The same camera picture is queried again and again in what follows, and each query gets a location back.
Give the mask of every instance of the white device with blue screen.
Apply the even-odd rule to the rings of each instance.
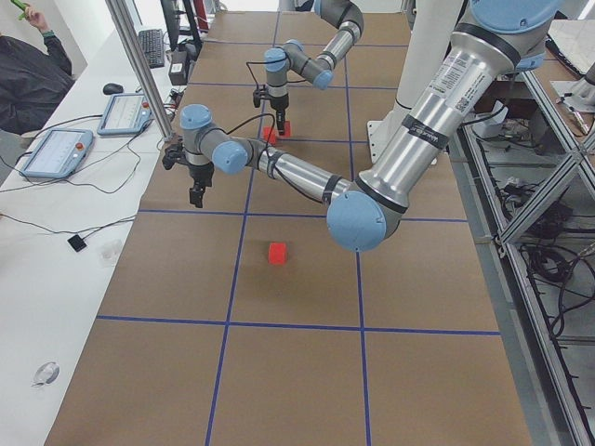
[[[66,178],[83,161],[92,143],[90,130],[49,130],[19,173],[24,177]]]
[[[111,95],[97,133],[112,137],[136,135],[149,119],[151,110],[143,94]]]

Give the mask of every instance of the gray floor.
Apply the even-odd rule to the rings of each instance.
[[[17,158],[24,152],[24,149],[20,146],[20,136],[7,133],[4,130],[0,130],[0,185],[7,179],[8,174],[12,170],[9,166],[15,165]]]

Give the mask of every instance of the metal pole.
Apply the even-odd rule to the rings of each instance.
[[[165,114],[165,108],[159,90],[152,78],[151,69],[145,59],[142,50],[140,49],[137,32],[134,29],[134,23],[130,17],[130,12],[126,7],[126,0],[105,0],[105,3],[112,14],[113,24],[115,29],[120,34],[120,40],[130,60],[132,69],[139,79],[142,91],[149,101],[151,111],[155,117],[155,121],[159,124],[159,129],[165,141],[169,141],[174,136],[169,119]]]

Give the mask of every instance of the white table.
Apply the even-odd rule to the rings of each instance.
[[[152,74],[162,98],[167,98],[172,88],[167,64]],[[139,86],[117,33],[107,39],[47,125],[103,113],[108,97],[101,90],[108,82],[123,85],[126,92]],[[74,123],[72,128],[96,130],[98,124],[95,119]],[[96,135],[82,167],[117,151],[128,139]],[[160,140],[156,123],[134,140],[131,147],[140,164],[114,194],[67,183],[7,191],[0,193],[0,212],[53,230],[80,230],[133,216],[160,158]],[[114,190],[136,161],[133,153],[123,149],[70,180]],[[12,172],[2,190],[27,184]],[[101,230],[87,239],[87,248],[75,253],[67,243],[70,235],[49,235],[0,217],[0,444],[45,442],[112,277],[114,264],[102,258],[101,249],[114,241],[124,244],[130,226]],[[60,367],[57,380],[32,387],[35,371],[49,361]]]

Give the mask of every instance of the green pen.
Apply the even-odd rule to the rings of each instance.
[[[22,14],[19,16],[19,20],[23,20],[25,18],[25,9],[27,8],[27,5],[22,3],[20,0],[10,0],[10,3],[22,11]]]

